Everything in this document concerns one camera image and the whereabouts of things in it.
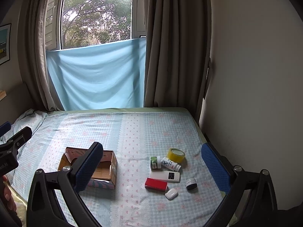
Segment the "hand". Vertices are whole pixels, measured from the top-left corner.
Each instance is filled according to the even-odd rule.
[[[7,180],[8,180],[5,175],[2,176],[2,179],[3,179],[4,182],[7,182]],[[16,211],[17,210],[16,203],[14,202],[14,199],[12,197],[12,193],[11,193],[10,189],[7,186],[4,187],[4,197],[8,200],[7,207],[10,210]]]

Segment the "red medicine box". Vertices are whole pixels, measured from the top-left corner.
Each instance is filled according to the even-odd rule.
[[[163,182],[157,179],[147,178],[145,182],[145,187],[150,189],[156,189],[160,191],[165,191],[167,188],[167,182]]]

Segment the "black clamp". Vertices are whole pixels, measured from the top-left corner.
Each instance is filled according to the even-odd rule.
[[[227,226],[245,190],[250,192],[238,221],[258,213],[277,210],[275,190],[268,170],[263,169],[259,173],[247,172],[241,166],[232,166],[210,142],[208,146],[229,174],[231,188],[204,227]]]
[[[101,227],[78,193],[86,188],[102,156],[103,146],[94,142],[72,166],[51,173],[38,169],[29,192],[27,226],[72,227],[59,205],[55,194],[58,189],[78,226]]]
[[[6,122],[0,126],[0,136],[4,135],[11,129],[11,124]],[[0,219],[4,227],[21,227],[21,220],[15,211],[7,207],[7,200],[4,197],[4,182],[2,176],[18,167],[17,154],[21,148],[32,136],[31,128],[25,127],[6,143],[0,145]]]

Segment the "bed sheet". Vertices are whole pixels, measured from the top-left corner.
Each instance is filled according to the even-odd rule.
[[[88,186],[80,193],[102,226],[203,226],[222,201],[201,158],[202,142],[187,111],[45,115],[18,158],[19,167],[11,173],[12,187],[28,199],[36,169],[56,171],[67,146],[89,148],[94,141],[114,150],[118,161],[114,190]],[[149,156],[164,157],[170,147],[186,153],[180,183],[169,183],[179,192],[172,201],[144,187],[150,173]],[[185,181],[191,177],[198,187],[189,192]],[[57,193],[67,220],[76,225]]]
[[[32,133],[34,134],[37,129],[41,126],[44,119],[48,116],[47,113],[42,111],[36,111],[34,112],[33,109],[29,109],[25,113],[23,113],[14,124],[12,124],[12,128],[9,132],[4,134],[2,137],[0,137],[0,145],[4,144],[10,139],[14,134],[16,134],[18,131],[22,130],[24,127],[28,126],[31,128]],[[25,145],[22,146],[18,150],[17,154],[17,160],[19,159],[20,155],[22,154],[23,149],[25,148]],[[9,174],[7,174],[7,177],[9,181],[12,181],[12,177],[14,175],[15,170],[11,171]]]
[[[48,114],[50,116],[62,113],[153,113],[153,112],[188,112],[186,108],[183,107],[135,107],[135,108],[105,108],[105,109],[97,109],[97,110],[76,110],[76,111],[52,111]],[[199,128],[199,125],[195,122],[193,117],[191,116],[193,123],[195,124],[197,133],[201,140],[201,143],[206,143],[206,139]]]

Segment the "open cardboard box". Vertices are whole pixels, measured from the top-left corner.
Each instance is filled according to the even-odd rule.
[[[76,158],[85,154],[85,148],[67,147],[60,160],[58,171],[61,171],[64,166],[70,166]],[[93,173],[89,186],[98,188],[114,189],[117,177],[117,159],[112,150],[104,150],[103,157],[100,160],[95,172]]]

